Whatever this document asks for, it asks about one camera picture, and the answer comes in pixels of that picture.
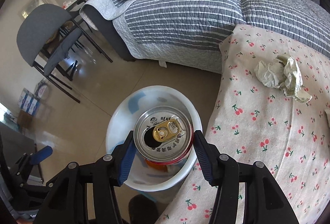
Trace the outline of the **red drink can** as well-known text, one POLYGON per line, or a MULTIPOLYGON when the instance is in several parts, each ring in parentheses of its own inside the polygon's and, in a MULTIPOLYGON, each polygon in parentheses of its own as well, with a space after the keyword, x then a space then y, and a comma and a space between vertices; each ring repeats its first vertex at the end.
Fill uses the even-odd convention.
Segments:
POLYGON ((174 165, 189 156, 193 125, 180 110, 158 106, 144 112, 133 129, 139 153, 155 165, 174 165))

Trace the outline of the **greenish paper ball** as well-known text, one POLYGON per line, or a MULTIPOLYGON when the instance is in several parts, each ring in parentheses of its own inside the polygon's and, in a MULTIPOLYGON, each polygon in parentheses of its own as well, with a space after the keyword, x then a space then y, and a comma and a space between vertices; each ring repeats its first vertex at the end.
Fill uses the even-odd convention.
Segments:
POLYGON ((297 61, 287 53, 269 63, 260 60, 254 68, 257 79, 266 87, 281 90, 296 102, 307 103, 312 96, 303 88, 302 73, 297 61))

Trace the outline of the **blue white cardboard boxes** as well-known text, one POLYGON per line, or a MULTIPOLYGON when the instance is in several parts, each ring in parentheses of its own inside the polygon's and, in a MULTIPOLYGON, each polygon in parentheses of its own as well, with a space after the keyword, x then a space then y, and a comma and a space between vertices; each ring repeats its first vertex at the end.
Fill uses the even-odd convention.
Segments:
POLYGON ((35 87, 34 91, 24 88, 18 99, 18 107, 29 115, 34 116, 40 107, 41 101, 46 98, 49 93, 48 82, 41 80, 35 87))

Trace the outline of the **black slipper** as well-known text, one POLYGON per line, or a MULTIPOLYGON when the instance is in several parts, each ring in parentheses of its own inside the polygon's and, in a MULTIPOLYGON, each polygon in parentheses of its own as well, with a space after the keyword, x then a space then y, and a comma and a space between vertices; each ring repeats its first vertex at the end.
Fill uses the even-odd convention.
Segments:
POLYGON ((159 217, 156 204, 143 194, 130 200, 128 210, 131 224, 154 224, 159 217))

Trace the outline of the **cherry print tablecloth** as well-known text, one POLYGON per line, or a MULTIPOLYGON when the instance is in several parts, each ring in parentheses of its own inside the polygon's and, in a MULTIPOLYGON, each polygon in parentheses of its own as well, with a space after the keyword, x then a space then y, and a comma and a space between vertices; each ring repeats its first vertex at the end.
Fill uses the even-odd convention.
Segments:
POLYGON ((237 25, 220 46, 222 78, 205 137, 240 163, 265 163, 300 223, 316 223, 329 202, 329 59, 276 32, 237 25), (263 61, 292 56, 308 103, 264 86, 263 61))

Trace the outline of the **grey chair black legs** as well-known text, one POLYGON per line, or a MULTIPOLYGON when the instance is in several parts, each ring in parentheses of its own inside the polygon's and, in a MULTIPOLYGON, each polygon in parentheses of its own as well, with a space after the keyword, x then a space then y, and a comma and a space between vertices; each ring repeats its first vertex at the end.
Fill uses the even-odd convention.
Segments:
POLYGON ((99 53, 112 62, 71 13, 54 4, 42 4, 30 12, 16 38, 18 50, 25 62, 77 103, 81 101, 68 92, 72 88, 53 75, 53 71, 56 69, 69 81, 73 80, 78 62, 75 61, 67 69, 63 69, 60 62, 68 57, 69 51, 81 36, 85 36, 99 53))

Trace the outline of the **grey striped quilted cover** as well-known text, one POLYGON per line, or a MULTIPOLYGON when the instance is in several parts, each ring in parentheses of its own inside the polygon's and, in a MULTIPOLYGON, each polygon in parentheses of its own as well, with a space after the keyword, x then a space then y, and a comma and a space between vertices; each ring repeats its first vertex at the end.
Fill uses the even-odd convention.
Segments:
POLYGON ((238 24, 280 33, 329 56, 329 12, 312 0, 88 0, 80 14, 127 61, 220 73, 219 44, 238 24))

